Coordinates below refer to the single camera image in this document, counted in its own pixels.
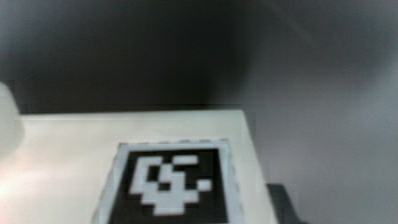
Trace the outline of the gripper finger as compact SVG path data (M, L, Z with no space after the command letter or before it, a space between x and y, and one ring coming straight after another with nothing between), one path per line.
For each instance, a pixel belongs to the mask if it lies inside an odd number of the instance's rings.
M283 184L267 185L279 224L308 224L297 215L288 191Z

